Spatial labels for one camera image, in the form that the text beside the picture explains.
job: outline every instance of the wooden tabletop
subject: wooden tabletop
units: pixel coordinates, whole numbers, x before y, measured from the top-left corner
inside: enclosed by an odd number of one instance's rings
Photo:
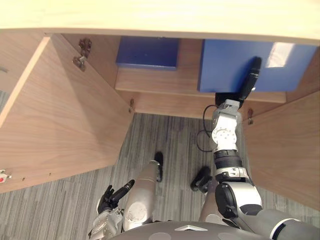
[[[0,29],[320,44],[319,0],[9,0]]]

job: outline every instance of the floor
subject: floor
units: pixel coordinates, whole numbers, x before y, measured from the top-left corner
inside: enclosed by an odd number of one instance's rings
[[[154,220],[196,221],[204,196],[189,184],[213,156],[197,149],[202,121],[135,114],[117,165],[0,194],[0,240],[86,240],[96,217],[96,203],[109,184],[117,189],[134,179],[155,151],[164,154],[163,181],[157,186]],[[246,164],[243,141],[239,151]],[[210,147],[205,135],[199,145]],[[259,188],[264,206],[279,209],[320,227],[320,212]]]

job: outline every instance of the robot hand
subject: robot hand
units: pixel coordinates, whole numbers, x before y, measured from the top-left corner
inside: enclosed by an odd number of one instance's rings
[[[109,185],[105,193],[100,198],[99,204],[97,206],[98,214],[101,214],[105,210],[112,210],[118,207],[119,200],[129,192],[134,184],[135,180],[132,179],[115,193],[112,185]]]

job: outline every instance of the black cable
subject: black cable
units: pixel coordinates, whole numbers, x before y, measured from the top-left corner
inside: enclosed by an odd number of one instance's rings
[[[206,128],[205,115],[206,115],[207,109],[210,108],[210,107],[217,107],[217,105],[212,104],[212,105],[206,106],[205,109],[204,109],[204,111],[203,111],[203,114],[202,114],[203,130],[205,131],[205,134],[208,136],[208,138],[210,138],[209,133],[212,133],[212,131],[208,131],[207,128]]]
[[[201,152],[204,152],[204,153],[211,153],[212,150],[203,150],[202,148],[200,148],[199,144],[198,144],[198,136],[200,133],[204,132],[205,130],[200,130],[198,131],[198,133],[196,134],[196,137],[195,137],[195,143],[196,143],[196,147],[201,151]]]
[[[206,121],[205,121],[205,115],[206,115],[206,111],[208,108],[210,107],[216,107],[217,108],[217,105],[215,104],[212,104],[212,105],[208,105],[205,107],[204,111],[203,111],[203,114],[202,114],[202,123],[203,123],[203,130],[200,130],[198,131],[198,133],[196,134],[196,139],[195,139],[195,143],[196,143],[196,147],[201,151],[201,152],[204,152],[204,153],[211,153],[212,150],[203,150],[202,148],[200,148],[199,144],[198,144],[198,136],[200,133],[202,132],[205,132],[205,134],[208,136],[208,138],[210,138],[210,135],[209,133],[212,133],[212,131],[208,131],[207,128],[206,128]]]

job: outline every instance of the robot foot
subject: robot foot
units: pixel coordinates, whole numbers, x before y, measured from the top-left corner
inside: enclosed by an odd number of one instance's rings
[[[159,172],[158,176],[156,177],[156,181],[158,183],[162,182],[163,178],[163,165],[164,165],[164,155],[161,151],[157,151],[154,155],[154,160],[159,163]]]
[[[211,170],[208,166],[202,167],[190,184],[191,190],[194,192],[200,190],[205,194],[208,191],[210,181],[213,179],[210,174]]]

